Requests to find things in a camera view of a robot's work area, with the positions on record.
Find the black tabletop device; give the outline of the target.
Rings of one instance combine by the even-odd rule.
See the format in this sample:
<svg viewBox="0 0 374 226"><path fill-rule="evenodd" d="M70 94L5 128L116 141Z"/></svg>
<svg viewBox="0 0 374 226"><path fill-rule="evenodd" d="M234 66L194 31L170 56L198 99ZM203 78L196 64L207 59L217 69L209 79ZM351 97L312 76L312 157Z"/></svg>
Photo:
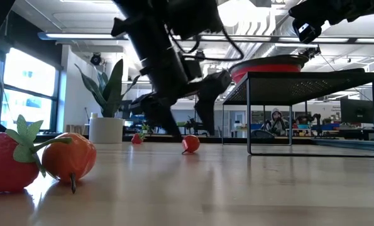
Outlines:
<svg viewBox="0 0 374 226"><path fill-rule="evenodd" d="M199 131L204 131L204 125L201 122L197 122L194 118L189 118L185 123L185 128L189 130L190 134L198 135Z"/></svg>

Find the ribbed silver ceiling duct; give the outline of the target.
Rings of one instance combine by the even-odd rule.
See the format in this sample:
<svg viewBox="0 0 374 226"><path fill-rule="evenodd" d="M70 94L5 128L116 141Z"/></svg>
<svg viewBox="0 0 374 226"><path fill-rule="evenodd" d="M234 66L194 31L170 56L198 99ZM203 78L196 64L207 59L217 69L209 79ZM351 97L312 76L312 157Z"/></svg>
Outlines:
<svg viewBox="0 0 374 226"><path fill-rule="evenodd" d="M296 37L292 28L293 18L289 16L288 10L302 1L305 0L286 0L285 13L281 16L276 16L275 29L272 31L271 35ZM290 55L295 52L294 47L277 47L275 43L259 43L257 44L257 47L258 48L254 53L253 58Z"/></svg>

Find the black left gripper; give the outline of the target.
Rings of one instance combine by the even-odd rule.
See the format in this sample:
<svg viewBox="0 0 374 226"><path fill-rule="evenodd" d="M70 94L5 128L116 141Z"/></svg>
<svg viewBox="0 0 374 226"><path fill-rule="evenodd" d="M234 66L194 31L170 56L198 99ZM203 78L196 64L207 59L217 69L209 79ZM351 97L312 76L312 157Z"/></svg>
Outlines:
<svg viewBox="0 0 374 226"><path fill-rule="evenodd" d="M180 98L197 94L198 101L194 109L205 130L214 135L214 103L232 81L227 70L212 73L200 82L188 81L187 77L149 77L149 80L153 91L132 101L132 113L144 114L149 122L161 126L173 137L180 137L170 108Z"/></svg>

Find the person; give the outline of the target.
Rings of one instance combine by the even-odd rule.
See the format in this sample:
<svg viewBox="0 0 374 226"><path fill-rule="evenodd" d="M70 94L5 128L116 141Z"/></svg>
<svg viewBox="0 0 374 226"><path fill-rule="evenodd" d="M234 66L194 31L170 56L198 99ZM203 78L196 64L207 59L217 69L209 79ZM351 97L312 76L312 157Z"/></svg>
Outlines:
<svg viewBox="0 0 374 226"><path fill-rule="evenodd" d="M271 112L271 119L266 124L266 130L276 136L285 136L289 122L283 118L282 113L274 108Z"/></svg>

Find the red grey collapsible colander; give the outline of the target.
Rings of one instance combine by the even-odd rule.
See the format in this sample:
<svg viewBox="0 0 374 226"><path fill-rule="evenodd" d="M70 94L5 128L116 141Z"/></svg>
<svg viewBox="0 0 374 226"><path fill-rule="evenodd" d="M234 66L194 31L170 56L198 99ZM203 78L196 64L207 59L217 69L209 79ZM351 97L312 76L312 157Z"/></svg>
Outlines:
<svg viewBox="0 0 374 226"><path fill-rule="evenodd" d="M277 55L254 58L229 68L232 80L238 83L248 72L300 72L309 58L303 55Z"/></svg>

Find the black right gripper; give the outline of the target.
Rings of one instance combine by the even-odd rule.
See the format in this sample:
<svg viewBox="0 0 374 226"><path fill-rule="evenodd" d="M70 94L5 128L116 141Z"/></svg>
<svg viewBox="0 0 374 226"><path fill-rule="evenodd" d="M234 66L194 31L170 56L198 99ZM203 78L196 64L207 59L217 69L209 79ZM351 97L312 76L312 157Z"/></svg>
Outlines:
<svg viewBox="0 0 374 226"><path fill-rule="evenodd" d="M289 9L292 27L301 43L311 43L322 32L329 0L306 0Z"/></svg>

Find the long linear ceiling light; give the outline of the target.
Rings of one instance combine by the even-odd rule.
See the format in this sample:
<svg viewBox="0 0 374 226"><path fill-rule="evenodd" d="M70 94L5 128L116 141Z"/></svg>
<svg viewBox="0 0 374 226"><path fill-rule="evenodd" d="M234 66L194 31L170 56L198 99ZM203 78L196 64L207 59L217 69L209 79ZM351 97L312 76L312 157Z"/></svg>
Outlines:
<svg viewBox="0 0 374 226"><path fill-rule="evenodd" d="M41 40L128 40L128 35L123 34L113 37L105 33L38 33ZM264 35L230 35L237 43L300 43L294 36L264 36ZM201 41L227 42L224 35L201 35ZM312 41L313 44L327 45L374 45L374 37L328 37L320 36Z"/></svg>

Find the large dark monitor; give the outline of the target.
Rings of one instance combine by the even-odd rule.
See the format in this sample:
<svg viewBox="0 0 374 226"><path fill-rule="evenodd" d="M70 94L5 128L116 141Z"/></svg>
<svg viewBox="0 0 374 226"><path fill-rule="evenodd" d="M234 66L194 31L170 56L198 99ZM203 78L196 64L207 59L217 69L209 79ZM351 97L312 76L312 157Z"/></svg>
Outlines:
<svg viewBox="0 0 374 226"><path fill-rule="evenodd" d="M374 102L369 100L341 99L342 123L374 123Z"/></svg>

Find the black ceiling mounted device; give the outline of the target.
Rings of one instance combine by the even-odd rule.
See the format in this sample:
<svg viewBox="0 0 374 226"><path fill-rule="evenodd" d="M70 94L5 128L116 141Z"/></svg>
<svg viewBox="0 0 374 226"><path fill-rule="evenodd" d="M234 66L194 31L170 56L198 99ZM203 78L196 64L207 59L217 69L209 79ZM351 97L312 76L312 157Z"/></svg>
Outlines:
<svg viewBox="0 0 374 226"><path fill-rule="evenodd" d="M320 54L321 54L321 49L319 46L305 48L304 50L301 50L299 52L300 56L306 57L309 60L313 59L315 56L320 55Z"/></svg>

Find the small orange toy fruit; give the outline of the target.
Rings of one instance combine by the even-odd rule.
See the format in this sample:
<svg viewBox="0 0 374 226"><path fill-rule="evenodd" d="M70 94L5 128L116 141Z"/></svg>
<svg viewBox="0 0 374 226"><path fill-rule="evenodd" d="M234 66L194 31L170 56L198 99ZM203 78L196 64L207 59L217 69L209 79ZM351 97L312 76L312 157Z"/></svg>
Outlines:
<svg viewBox="0 0 374 226"><path fill-rule="evenodd" d="M200 146L199 138L195 135L187 135L182 140L182 147L184 149L184 153L194 153L199 149Z"/></svg>
<svg viewBox="0 0 374 226"><path fill-rule="evenodd" d="M95 145L83 135L66 132L37 146L44 149L41 165L45 171L61 183L70 185L76 192L77 182L94 167L97 158Z"/></svg>

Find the black office chair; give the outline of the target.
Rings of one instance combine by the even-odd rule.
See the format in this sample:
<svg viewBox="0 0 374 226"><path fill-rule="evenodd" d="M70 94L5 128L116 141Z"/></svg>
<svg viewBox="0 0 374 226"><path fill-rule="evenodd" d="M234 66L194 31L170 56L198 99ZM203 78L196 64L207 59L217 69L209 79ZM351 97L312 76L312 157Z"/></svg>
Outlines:
<svg viewBox="0 0 374 226"><path fill-rule="evenodd" d="M272 133L265 131L265 130L261 130L261 129L253 130L250 134L250 137L252 139L274 139L275 138L275 136Z"/></svg>

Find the black perforated metal shelf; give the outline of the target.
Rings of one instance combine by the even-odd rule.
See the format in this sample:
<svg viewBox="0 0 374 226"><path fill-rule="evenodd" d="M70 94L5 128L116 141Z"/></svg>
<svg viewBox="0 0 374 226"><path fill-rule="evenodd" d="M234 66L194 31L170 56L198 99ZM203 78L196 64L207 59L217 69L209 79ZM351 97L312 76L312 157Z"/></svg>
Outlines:
<svg viewBox="0 0 374 226"><path fill-rule="evenodd" d="M353 154L254 153L251 138L251 106L293 106L332 93L372 84L374 108L374 73L353 69L335 72L248 72L227 95L223 105L244 105L247 115L247 153L251 156L353 158Z"/></svg>

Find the long blue-edged bench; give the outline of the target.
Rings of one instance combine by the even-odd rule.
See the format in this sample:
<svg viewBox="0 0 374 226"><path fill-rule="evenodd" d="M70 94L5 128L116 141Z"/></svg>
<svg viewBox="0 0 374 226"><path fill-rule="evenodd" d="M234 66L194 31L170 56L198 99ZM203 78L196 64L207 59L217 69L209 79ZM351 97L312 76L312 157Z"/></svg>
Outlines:
<svg viewBox="0 0 374 226"><path fill-rule="evenodd" d="M332 146L337 148L363 149L374 151L374 141L359 141L345 139L311 139L314 145Z"/></svg>

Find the potted aloe plant white pot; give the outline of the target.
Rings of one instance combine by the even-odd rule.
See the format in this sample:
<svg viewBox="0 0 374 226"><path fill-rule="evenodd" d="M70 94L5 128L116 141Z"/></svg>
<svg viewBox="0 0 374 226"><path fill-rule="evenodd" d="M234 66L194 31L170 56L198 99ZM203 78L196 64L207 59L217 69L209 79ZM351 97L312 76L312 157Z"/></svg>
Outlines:
<svg viewBox="0 0 374 226"><path fill-rule="evenodd" d="M94 144L119 144L123 141L124 119L116 114L124 105L124 96L131 90L123 90L124 60L120 59L114 66L111 75L97 75L98 82L80 72L85 88L101 108L101 117L89 119L89 141Z"/></svg>

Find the large glass window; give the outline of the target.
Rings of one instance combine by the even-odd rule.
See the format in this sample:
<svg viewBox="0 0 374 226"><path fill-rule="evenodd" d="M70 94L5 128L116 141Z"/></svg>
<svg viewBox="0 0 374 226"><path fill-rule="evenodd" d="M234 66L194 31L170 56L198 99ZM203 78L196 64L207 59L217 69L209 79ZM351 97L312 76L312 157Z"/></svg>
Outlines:
<svg viewBox="0 0 374 226"><path fill-rule="evenodd" d="M27 125L42 121L42 131L55 128L60 71L15 48L0 51L0 123L16 129L22 115Z"/></svg>

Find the small dark monitor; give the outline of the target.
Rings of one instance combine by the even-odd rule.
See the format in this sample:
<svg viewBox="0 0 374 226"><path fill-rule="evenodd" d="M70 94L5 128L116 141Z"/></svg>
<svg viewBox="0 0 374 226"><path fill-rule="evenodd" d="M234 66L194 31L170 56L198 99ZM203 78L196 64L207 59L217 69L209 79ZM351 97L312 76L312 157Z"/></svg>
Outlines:
<svg viewBox="0 0 374 226"><path fill-rule="evenodd" d="M129 119L131 115L130 105L132 100L122 100L119 106L119 112L122 119Z"/></svg>

